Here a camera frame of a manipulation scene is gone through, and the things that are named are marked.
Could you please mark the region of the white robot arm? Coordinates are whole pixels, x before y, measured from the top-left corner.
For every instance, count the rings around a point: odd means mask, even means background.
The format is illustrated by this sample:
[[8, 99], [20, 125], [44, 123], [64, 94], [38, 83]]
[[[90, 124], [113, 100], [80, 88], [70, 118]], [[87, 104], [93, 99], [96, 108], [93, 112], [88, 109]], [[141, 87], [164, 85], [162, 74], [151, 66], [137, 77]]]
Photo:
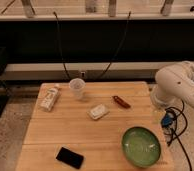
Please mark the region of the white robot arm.
[[170, 107], [181, 99], [194, 108], [194, 63], [182, 61], [159, 69], [150, 98], [158, 109]]

